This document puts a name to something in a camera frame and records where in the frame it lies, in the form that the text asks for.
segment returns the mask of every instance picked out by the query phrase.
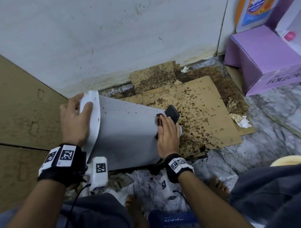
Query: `pink box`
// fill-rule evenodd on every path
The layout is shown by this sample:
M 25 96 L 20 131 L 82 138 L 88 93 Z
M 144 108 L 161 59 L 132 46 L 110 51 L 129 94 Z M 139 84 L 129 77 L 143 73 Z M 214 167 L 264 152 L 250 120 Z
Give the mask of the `pink box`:
M 224 64 L 242 69 L 246 96 L 301 82 L 301 56 L 265 25 L 231 35 Z

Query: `marble floor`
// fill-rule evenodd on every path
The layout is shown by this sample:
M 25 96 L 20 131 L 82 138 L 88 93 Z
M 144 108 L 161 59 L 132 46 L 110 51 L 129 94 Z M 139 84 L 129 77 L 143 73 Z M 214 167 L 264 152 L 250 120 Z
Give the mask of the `marble floor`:
M 196 69 L 213 64 L 224 70 L 220 57 L 192 67 Z M 209 151 L 208 159 L 204 161 L 193 161 L 195 173 L 201 180 L 215 174 L 232 189 L 239 174 L 247 169 L 269 166 L 284 156 L 301 155 L 301 83 L 245 99 L 250 104 L 249 117 L 257 132 L 243 136 L 241 144 Z M 135 195 L 142 201 L 146 212 L 153 209 L 187 210 L 182 197 L 164 200 L 158 183 L 162 172 L 153 176 L 148 170 L 139 170 L 128 175 L 135 180 Z

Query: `bare foot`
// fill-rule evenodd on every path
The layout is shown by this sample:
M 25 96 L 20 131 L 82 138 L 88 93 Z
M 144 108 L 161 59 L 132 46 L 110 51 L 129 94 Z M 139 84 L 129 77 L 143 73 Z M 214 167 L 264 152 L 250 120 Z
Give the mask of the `bare foot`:
M 208 184 L 208 187 L 217 194 L 224 201 L 228 202 L 228 198 L 230 196 L 230 190 L 226 185 L 223 184 L 222 181 L 218 179 L 217 176 L 213 176 Z
M 141 210 L 141 203 L 133 195 L 128 195 L 124 206 L 128 209 L 128 212 L 134 222 L 135 228 L 149 228 L 149 222 L 144 217 Z

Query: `yellow object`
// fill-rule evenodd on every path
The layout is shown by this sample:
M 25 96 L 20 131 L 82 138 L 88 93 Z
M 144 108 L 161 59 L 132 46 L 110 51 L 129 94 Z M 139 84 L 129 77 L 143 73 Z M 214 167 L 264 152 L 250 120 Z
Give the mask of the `yellow object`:
M 263 25 L 279 0 L 240 0 L 235 15 L 236 32 Z
M 274 161 L 270 166 L 281 166 L 281 165 L 299 165 L 301 164 L 300 155 L 291 155 L 283 158 L 279 158 Z

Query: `colorful label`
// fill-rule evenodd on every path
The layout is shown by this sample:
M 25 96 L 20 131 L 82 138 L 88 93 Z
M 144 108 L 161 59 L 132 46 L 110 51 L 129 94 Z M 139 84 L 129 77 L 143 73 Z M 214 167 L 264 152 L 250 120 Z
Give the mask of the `colorful label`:
M 246 26 L 265 19 L 269 15 L 274 1 L 275 0 L 250 0 L 241 25 Z

